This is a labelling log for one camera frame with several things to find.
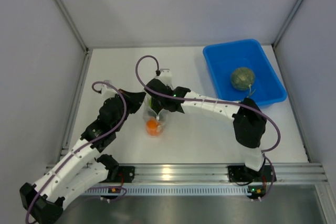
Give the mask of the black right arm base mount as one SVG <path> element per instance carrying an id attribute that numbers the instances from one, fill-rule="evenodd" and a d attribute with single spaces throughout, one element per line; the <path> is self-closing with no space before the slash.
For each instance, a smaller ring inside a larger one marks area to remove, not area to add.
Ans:
<path id="1" fill-rule="evenodd" d="M 261 183 L 271 182 L 275 173 L 270 165 L 265 165 L 260 171 L 254 171 L 245 165 L 228 166 L 228 178 L 231 183 Z"/>

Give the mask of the clear polka dot zip bag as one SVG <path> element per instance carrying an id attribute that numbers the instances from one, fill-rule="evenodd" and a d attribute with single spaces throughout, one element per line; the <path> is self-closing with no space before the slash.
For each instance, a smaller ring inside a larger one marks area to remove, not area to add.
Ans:
<path id="1" fill-rule="evenodd" d="M 166 110 L 157 99 L 150 96 L 146 89 L 144 91 L 146 96 L 143 101 L 142 117 L 145 129 L 149 136 L 159 137 L 168 124 L 171 112 Z"/>

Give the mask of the orange toy fruit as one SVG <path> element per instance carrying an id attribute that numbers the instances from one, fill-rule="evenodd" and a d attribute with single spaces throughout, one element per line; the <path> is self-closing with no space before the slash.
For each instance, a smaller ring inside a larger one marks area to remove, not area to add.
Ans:
<path id="1" fill-rule="evenodd" d="M 146 132 L 150 136 L 159 136 L 163 131 L 162 124 L 156 119 L 149 119 L 146 122 Z"/>

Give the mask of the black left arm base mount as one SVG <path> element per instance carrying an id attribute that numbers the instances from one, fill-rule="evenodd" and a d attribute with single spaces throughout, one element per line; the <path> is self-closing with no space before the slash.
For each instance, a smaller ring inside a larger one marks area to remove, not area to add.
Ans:
<path id="1" fill-rule="evenodd" d="M 119 166 L 116 172 L 113 172 L 110 177 L 110 182 L 112 183 L 132 183 L 135 177 L 135 167 L 134 166 Z"/>

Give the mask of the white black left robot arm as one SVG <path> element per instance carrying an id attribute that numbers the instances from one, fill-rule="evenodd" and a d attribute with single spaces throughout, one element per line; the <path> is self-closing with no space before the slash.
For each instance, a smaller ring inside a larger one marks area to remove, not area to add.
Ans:
<path id="1" fill-rule="evenodd" d="M 105 148 L 130 114 L 141 107 L 145 92 L 113 91 L 107 95 L 97 118 L 85 129 L 68 153 L 42 178 L 24 183 L 19 190 L 26 222 L 55 223 L 68 206 L 86 190 L 104 180 L 112 182 L 119 174 L 119 163 Z"/>

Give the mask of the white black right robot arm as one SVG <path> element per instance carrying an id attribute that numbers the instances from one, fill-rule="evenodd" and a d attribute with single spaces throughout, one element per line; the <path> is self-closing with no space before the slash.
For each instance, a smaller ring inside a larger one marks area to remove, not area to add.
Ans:
<path id="1" fill-rule="evenodd" d="M 258 180 L 263 176 L 265 158 L 261 153 L 260 142 L 266 131 L 267 120 L 252 99 L 245 98 L 242 102 L 214 99 L 185 87 L 173 90 L 159 79 L 152 79 L 144 89 L 165 110 L 201 114 L 231 125 L 247 178 Z"/>

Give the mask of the green netted toy melon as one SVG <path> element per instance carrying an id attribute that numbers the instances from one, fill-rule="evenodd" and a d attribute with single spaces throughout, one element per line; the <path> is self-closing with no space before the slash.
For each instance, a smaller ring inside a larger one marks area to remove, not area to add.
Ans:
<path id="1" fill-rule="evenodd" d="M 238 91 L 249 91 L 247 97 L 250 97 L 255 92 L 255 90 L 252 90 L 255 80 L 254 72 L 247 67 L 237 68 L 230 74 L 232 87 Z"/>

